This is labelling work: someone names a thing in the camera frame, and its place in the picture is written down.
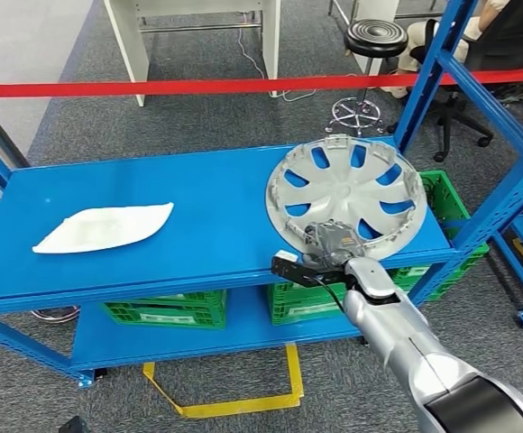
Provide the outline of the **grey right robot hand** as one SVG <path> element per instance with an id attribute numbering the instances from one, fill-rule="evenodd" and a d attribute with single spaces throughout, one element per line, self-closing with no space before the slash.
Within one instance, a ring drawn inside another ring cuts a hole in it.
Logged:
<path id="1" fill-rule="evenodd" d="M 365 255 L 364 243 L 355 229 L 346 223 L 330 219 L 312 222 L 305 230 L 306 252 L 303 261 L 314 267 L 343 266 L 354 257 Z"/>

